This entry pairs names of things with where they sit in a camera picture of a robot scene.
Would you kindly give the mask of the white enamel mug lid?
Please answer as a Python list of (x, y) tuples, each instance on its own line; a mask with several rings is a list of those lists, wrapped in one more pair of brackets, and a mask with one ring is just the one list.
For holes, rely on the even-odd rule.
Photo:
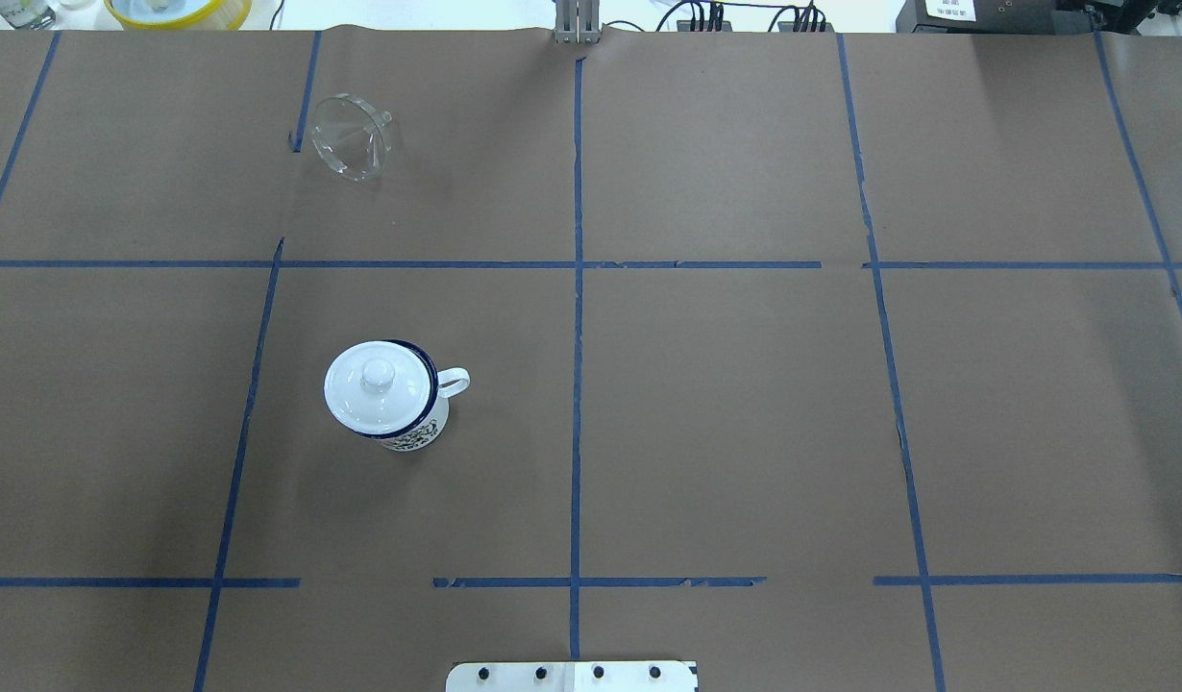
[(392, 423), (420, 410), (420, 405), (395, 402), (394, 395), (409, 393), (418, 384), (415, 374), (402, 374), (395, 382), (395, 367), (405, 366), (402, 356), (379, 341), (351, 345), (329, 364), (323, 381), (323, 397), (333, 419), (362, 436), (385, 433)]

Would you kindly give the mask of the white enamel mug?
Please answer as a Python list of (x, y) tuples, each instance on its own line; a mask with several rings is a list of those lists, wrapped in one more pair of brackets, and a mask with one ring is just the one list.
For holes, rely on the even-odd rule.
[(384, 339), (379, 344), (389, 345), (405, 363), (395, 367), (395, 382), (402, 374), (415, 374), (418, 377), (418, 384), (414, 388), (416, 393), (394, 395), (395, 402), (402, 403), (405, 400), (407, 403), (420, 405), (420, 410), (405, 418), (404, 423), (392, 423), (389, 431), (368, 438), (394, 452), (418, 451), (436, 441), (446, 428), (450, 418), (449, 400), (468, 388), (470, 373), (460, 367), (440, 371), (429, 353), (405, 339)]

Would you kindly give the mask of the black box device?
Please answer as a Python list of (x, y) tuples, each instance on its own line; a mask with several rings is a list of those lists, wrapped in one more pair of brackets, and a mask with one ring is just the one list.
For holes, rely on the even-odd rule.
[(1056, 34), (1056, 1), (904, 1), (898, 34)]

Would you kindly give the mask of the yellow tape roll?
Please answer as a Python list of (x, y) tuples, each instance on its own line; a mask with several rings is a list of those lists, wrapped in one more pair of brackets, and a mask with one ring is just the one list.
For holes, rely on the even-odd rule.
[(122, 28), (134, 31), (235, 31), (253, 1), (103, 1)]

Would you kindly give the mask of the aluminium frame post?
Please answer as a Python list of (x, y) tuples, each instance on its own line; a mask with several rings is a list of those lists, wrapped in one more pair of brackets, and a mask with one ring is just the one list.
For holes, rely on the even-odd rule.
[(556, 0), (553, 5), (556, 43), (569, 45), (600, 43), (603, 22), (600, 22), (599, 0)]

